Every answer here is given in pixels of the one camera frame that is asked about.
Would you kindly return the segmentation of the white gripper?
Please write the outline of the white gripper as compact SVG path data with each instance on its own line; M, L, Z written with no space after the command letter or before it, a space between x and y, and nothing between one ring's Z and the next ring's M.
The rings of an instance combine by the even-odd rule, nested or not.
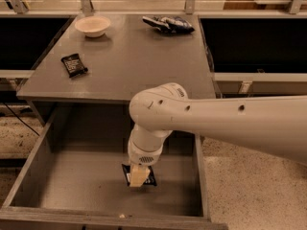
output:
M150 174L151 165L154 165L162 153L162 147L154 151L145 151L137 147L132 139L128 142L128 155L132 163L130 166L130 186L141 187Z

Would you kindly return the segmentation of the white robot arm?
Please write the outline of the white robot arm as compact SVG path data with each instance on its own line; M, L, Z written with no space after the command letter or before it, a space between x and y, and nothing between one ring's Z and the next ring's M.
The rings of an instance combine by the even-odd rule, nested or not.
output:
M307 162L306 96L192 100L182 86L167 83L137 93L129 112L132 187L146 181L174 130Z

